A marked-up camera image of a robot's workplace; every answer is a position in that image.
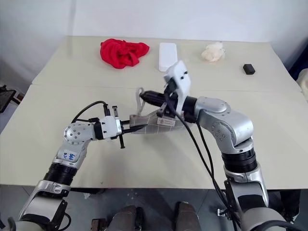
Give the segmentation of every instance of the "small black block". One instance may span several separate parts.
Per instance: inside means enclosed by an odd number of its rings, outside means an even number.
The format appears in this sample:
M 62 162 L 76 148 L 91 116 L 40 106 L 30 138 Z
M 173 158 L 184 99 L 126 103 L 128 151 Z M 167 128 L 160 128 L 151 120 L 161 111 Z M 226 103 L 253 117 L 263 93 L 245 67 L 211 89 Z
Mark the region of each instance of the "small black block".
M 245 64 L 243 66 L 243 69 L 244 69 L 246 75 L 253 75 L 256 72 L 254 67 L 251 64 Z

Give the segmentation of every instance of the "white wall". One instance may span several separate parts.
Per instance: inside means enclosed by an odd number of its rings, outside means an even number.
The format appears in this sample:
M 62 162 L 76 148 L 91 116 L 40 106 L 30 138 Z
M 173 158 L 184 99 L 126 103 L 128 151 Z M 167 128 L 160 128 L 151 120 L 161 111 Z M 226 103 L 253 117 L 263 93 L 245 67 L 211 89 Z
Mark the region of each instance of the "white wall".
M 1 78 L 14 72 L 26 89 L 66 34 L 270 41 L 290 67 L 307 15 L 306 0 L 0 0 Z

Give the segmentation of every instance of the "white table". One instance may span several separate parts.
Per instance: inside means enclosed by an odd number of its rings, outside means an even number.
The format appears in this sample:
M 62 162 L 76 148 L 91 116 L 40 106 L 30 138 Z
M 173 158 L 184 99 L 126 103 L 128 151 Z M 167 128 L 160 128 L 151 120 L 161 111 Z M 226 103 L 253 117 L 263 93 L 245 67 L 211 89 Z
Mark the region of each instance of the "white table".
M 192 96 L 226 100 L 248 115 L 255 127 L 257 160 L 268 189 L 308 188 L 308 105 L 300 92 L 196 90 Z M 135 90 L 32 85 L 0 135 L 0 183 L 35 185 L 62 144 L 63 129 L 84 106 L 96 100 L 118 105 L 122 120 L 135 112 Z M 146 106 L 144 112 L 155 109 Z M 98 106 L 81 118 L 103 116 Z M 197 129 L 193 126 L 201 145 Z M 215 175 L 223 188 L 223 161 L 214 138 L 205 131 Z M 95 141 L 73 180 L 76 187 L 206 188 L 213 185 L 186 130 L 124 135 Z
M 160 42 L 175 42 L 192 79 L 194 90 L 240 90 L 300 92 L 269 43 L 224 42 L 226 57 L 216 63 L 201 59 L 211 41 L 122 38 L 144 42 L 150 51 L 134 67 L 114 69 L 100 57 L 101 42 L 107 37 L 68 37 L 50 61 L 33 80 L 47 86 L 109 87 L 161 90 L 165 82 L 158 70 Z M 244 64 L 252 64 L 256 72 L 245 74 Z

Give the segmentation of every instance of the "red cloth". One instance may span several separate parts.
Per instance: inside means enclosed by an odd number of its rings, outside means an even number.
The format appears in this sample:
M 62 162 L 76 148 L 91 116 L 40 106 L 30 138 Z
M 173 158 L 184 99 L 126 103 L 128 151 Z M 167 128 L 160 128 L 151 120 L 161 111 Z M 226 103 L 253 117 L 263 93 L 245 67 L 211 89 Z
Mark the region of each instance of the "red cloth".
M 101 58 L 117 69 L 138 64 L 138 59 L 148 51 L 149 46 L 143 42 L 133 43 L 110 38 L 101 43 Z

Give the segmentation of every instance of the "gray floor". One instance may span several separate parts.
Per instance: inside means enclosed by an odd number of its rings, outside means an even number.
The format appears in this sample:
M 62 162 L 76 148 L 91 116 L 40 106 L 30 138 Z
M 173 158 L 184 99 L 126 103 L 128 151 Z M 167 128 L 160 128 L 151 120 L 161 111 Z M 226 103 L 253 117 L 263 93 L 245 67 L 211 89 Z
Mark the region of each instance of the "gray floor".
M 4 223 L 9 216 L 18 213 L 32 192 L 33 187 L 0 186 L 0 212 Z M 273 201 L 279 201 L 278 193 L 271 193 Z M 146 215 L 147 230 L 171 231 L 174 207 L 178 201 L 187 201 L 198 212 L 203 231 L 232 231 L 232 223 L 216 216 L 222 206 L 214 190 L 189 189 L 107 189 L 103 194 L 85 199 L 83 193 L 70 192 L 66 198 L 66 212 L 72 217 L 67 231 L 88 231 L 93 218 L 108 218 L 126 205 L 142 206 Z M 302 191 L 300 215 L 296 224 L 308 228 L 308 190 Z

